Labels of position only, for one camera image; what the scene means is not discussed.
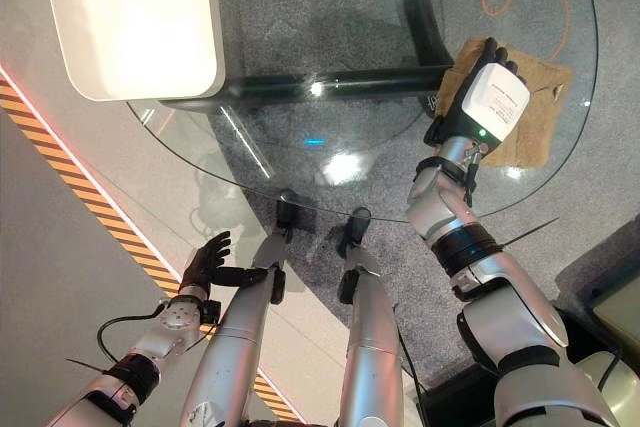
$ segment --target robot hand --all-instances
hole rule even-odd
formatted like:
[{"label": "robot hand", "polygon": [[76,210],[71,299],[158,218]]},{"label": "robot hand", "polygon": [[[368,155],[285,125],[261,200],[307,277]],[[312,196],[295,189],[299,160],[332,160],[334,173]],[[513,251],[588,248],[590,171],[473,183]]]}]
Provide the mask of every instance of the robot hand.
[{"label": "robot hand", "polygon": [[417,169],[419,175],[426,167],[440,167],[464,188],[469,207],[480,160],[513,130],[530,98],[525,80],[517,75],[518,66],[497,45],[492,38],[485,41],[449,111],[434,119],[424,142],[436,148],[436,156]]},{"label": "robot hand", "polygon": [[425,143],[437,147],[460,136],[494,150],[518,123],[529,103],[525,80],[508,53],[489,37],[471,72],[456,92],[447,114],[436,117]]}]

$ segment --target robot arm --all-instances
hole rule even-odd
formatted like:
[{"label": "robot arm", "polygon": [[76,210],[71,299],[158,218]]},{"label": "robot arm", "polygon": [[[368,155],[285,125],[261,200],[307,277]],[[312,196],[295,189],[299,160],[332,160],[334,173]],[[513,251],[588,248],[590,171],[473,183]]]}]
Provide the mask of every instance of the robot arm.
[{"label": "robot arm", "polygon": [[467,302],[457,322],[476,361],[500,376],[496,425],[616,426],[604,399],[565,353],[558,313],[471,210],[482,157],[513,129],[529,95],[517,66],[493,39],[425,141],[409,195],[409,222]]},{"label": "robot arm", "polygon": [[[211,272],[222,265],[228,232],[199,249],[186,269],[179,292],[120,361],[84,388],[46,425],[115,427],[129,425],[140,406],[199,337],[201,324],[216,324],[220,303],[208,300]],[[236,269],[216,269],[224,272]]]}]

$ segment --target gray floor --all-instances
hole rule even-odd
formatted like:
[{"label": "gray floor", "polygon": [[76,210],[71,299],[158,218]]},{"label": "gray floor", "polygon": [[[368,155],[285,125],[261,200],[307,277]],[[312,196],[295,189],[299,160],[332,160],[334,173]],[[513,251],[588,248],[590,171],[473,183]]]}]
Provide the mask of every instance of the gray floor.
[{"label": "gray floor", "polygon": [[[42,425],[106,368],[95,332],[105,320],[151,312],[162,296],[0,109],[0,425]],[[116,355],[147,325],[105,332]],[[134,423],[177,425],[204,343],[163,381]],[[257,398],[253,418],[273,419]]]}]

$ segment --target gray carpet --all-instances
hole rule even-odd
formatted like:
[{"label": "gray carpet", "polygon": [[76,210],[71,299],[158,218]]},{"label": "gray carpet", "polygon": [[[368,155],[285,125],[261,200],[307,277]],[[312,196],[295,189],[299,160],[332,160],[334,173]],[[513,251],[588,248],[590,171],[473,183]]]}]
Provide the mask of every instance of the gray carpet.
[{"label": "gray carpet", "polygon": [[[493,8],[500,6],[500,0],[491,1]],[[602,36],[600,70],[589,120],[575,152],[535,195],[485,219],[497,240],[503,241],[560,216],[555,224],[510,248],[552,298],[559,293],[558,285],[562,299],[582,288],[576,276],[563,274],[563,269],[630,222],[640,206],[636,194],[640,124],[635,106],[639,90],[634,81],[640,68],[633,57],[638,50],[640,0],[595,1]],[[559,119],[549,170],[539,172],[522,188],[485,169],[476,201],[480,211],[491,212],[520,200],[544,183],[580,131],[587,109],[584,102],[589,100],[594,79],[595,33],[590,1],[569,2],[569,37],[557,60],[571,65],[576,79]],[[231,71],[239,75],[415,63],[408,32],[393,0],[222,0],[222,4],[227,60]],[[513,0],[500,19],[483,14],[480,0],[434,0],[434,6],[452,52],[469,35],[492,34],[524,51],[548,57],[560,42],[564,25],[560,0]],[[375,115],[358,122],[367,109]],[[366,204],[375,215],[401,219],[411,171],[417,160],[428,155],[420,139],[429,121],[420,110],[412,99],[309,103],[259,111],[239,108],[235,113],[272,163],[276,175],[269,182],[256,174],[255,165],[220,122],[213,118],[212,124],[241,182],[271,194],[282,186],[293,187],[317,207],[348,212]],[[327,146],[328,154],[301,148],[305,135],[316,135],[309,131],[313,125],[330,126],[322,133],[333,142]],[[350,132],[353,144],[340,143],[344,141],[340,129]],[[352,186],[319,185],[316,175],[327,159],[325,155],[349,149],[366,152],[374,159],[370,175]],[[273,201],[250,192],[247,197],[263,224],[270,225]],[[304,217],[306,231],[298,232],[291,245],[291,263],[309,288],[348,322],[349,309],[338,304],[335,295],[341,261],[334,253],[332,239],[332,232],[345,217],[312,210]],[[393,301],[399,302],[399,325],[421,379],[432,384],[467,365],[470,357],[454,321],[461,305],[421,240],[406,224],[374,221],[365,245],[380,260],[385,287]],[[575,299],[567,303],[574,308],[578,305]]]}]

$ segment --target hazard stripe tape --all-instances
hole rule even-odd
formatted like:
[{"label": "hazard stripe tape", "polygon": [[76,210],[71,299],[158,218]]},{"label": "hazard stripe tape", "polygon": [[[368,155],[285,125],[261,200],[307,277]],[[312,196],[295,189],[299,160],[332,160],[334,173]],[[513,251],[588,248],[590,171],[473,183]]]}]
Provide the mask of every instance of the hazard stripe tape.
[{"label": "hazard stripe tape", "polygon": [[[1,67],[0,106],[122,248],[168,297],[175,297],[180,287],[175,271],[172,272],[168,262],[150,248],[149,241],[143,238],[133,222],[90,176]],[[215,332],[215,329],[211,331],[211,327],[206,325],[200,326],[200,330],[205,334]],[[256,374],[253,390],[278,419],[305,422],[260,370]]]}]

